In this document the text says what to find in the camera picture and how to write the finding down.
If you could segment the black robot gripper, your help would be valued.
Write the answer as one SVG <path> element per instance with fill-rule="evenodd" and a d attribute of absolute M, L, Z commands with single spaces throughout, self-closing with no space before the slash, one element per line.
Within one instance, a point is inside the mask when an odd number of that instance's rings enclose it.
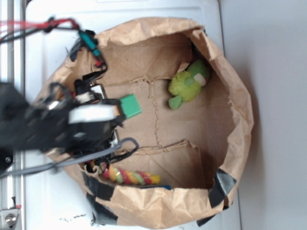
<path fill-rule="evenodd" d="M 126 115 L 119 99 L 104 97 L 86 80 L 74 82 L 75 95 L 59 82 L 48 86 L 48 96 L 31 111 L 31 148 L 91 154 L 113 148 L 116 127 Z"/>

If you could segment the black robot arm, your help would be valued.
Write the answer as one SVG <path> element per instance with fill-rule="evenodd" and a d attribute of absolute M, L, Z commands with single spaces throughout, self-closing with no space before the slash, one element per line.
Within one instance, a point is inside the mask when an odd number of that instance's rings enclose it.
<path fill-rule="evenodd" d="M 48 89 L 46 98 L 31 105 L 12 84 L 0 84 L 1 149 L 95 152 L 110 147 L 114 129 L 127 118 L 121 100 L 96 95 L 96 103 L 84 104 L 58 82 Z"/>

